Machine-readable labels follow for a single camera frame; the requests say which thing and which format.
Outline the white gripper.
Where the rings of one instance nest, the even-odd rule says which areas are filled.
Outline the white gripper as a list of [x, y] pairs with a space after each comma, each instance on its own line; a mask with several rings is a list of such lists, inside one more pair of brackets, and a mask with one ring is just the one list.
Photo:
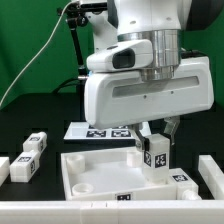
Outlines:
[[165, 118], [164, 134], [174, 146], [178, 115], [208, 110], [213, 102], [206, 57], [182, 60], [168, 80], [144, 82], [138, 71], [94, 74], [87, 79], [84, 93], [86, 121], [97, 129], [131, 125], [130, 133], [140, 152], [149, 150], [149, 139], [137, 123]]

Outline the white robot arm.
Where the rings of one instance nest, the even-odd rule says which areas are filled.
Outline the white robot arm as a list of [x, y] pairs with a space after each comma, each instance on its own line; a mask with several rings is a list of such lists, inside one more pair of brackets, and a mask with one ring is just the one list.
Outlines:
[[182, 30], [207, 28], [224, 0], [108, 0], [117, 42], [87, 58], [86, 121], [97, 129], [126, 125], [137, 149], [150, 139], [140, 124], [164, 118], [175, 132], [179, 117], [214, 102], [209, 58], [183, 51]]

